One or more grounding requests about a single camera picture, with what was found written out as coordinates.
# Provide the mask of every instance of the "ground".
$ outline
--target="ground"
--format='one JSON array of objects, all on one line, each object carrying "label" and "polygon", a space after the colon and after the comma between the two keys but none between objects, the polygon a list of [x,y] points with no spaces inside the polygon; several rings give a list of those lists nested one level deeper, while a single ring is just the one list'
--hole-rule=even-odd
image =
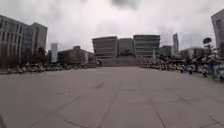
[{"label": "ground", "polygon": [[8,128],[224,128],[224,85],[137,67],[0,76]]}]

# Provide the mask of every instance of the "tall building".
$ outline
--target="tall building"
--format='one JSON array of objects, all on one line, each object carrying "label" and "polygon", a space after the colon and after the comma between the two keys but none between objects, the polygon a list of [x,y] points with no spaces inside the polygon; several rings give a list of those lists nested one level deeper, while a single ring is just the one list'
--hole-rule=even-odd
[{"label": "tall building", "polygon": [[179,39],[178,34],[173,35],[173,54],[178,55],[179,54]]},{"label": "tall building", "polygon": [[212,24],[215,31],[216,46],[219,48],[219,56],[224,59],[224,9],[212,16]]},{"label": "tall building", "polygon": [[92,43],[96,58],[109,59],[117,57],[118,38],[116,36],[94,38]]},{"label": "tall building", "polygon": [[118,41],[118,55],[119,56],[134,56],[135,47],[132,38],[121,38]]},{"label": "tall building", "polygon": [[38,23],[27,25],[0,15],[1,60],[7,61],[10,58],[28,62],[38,48],[45,49],[46,38],[47,27]]},{"label": "tall building", "polygon": [[51,44],[51,63],[55,63],[58,61],[58,44]]},{"label": "tall building", "polygon": [[159,57],[159,35],[134,35],[134,44],[137,58]]}]

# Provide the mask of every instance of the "cloudy sky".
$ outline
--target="cloudy sky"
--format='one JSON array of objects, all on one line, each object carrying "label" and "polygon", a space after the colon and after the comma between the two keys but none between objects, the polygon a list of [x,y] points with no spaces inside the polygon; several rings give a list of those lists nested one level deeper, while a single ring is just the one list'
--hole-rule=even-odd
[{"label": "cloudy sky", "polygon": [[214,38],[211,16],[223,8],[224,0],[0,0],[1,15],[47,26],[48,47],[87,50],[93,37],[160,34],[165,45],[176,32],[181,49],[202,46]]}]

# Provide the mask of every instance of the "modern building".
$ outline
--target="modern building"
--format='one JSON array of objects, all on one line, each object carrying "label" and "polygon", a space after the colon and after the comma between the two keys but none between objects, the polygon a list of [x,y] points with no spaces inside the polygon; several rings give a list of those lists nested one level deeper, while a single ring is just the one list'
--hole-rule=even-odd
[{"label": "modern building", "polygon": [[172,56],[172,46],[164,45],[159,48],[159,55],[164,57],[171,57]]},{"label": "modern building", "polygon": [[194,58],[204,58],[207,54],[207,50],[201,47],[192,47],[180,51],[182,59],[194,59]]},{"label": "modern building", "polygon": [[81,49],[80,46],[75,46],[73,49],[58,52],[58,62],[61,64],[85,63],[93,59],[94,54]]},{"label": "modern building", "polygon": [[51,63],[58,62],[58,44],[52,43],[51,44]]},{"label": "modern building", "polygon": [[179,39],[178,34],[173,35],[173,55],[179,54]]},{"label": "modern building", "polygon": [[219,56],[224,59],[224,9],[212,16],[212,24],[215,31],[216,46]]},{"label": "modern building", "polygon": [[118,38],[116,36],[92,39],[95,57],[98,59],[116,58],[118,55]]},{"label": "modern building", "polygon": [[134,44],[137,58],[159,57],[159,35],[134,35]]},{"label": "modern building", "polygon": [[135,46],[132,38],[118,40],[118,56],[135,56]]},{"label": "modern building", "polygon": [[9,60],[29,62],[38,48],[45,49],[47,27],[38,23],[27,25],[0,15],[1,65]]}]

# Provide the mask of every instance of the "crowd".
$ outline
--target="crowd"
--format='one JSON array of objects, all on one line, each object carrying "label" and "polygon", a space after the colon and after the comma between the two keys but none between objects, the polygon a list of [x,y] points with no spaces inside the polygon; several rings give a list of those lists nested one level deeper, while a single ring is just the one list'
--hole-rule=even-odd
[{"label": "crowd", "polygon": [[24,74],[24,73],[42,73],[46,71],[62,71],[62,70],[77,70],[84,69],[90,67],[102,67],[102,62],[100,60],[96,60],[93,63],[76,63],[76,64],[48,64],[43,65],[41,63],[38,64],[29,64],[23,66],[15,66],[14,68],[7,68],[8,74]]},{"label": "crowd", "polygon": [[178,71],[180,73],[201,74],[203,77],[211,76],[213,79],[224,81],[224,63],[219,62],[150,62],[145,68],[161,71]]}]

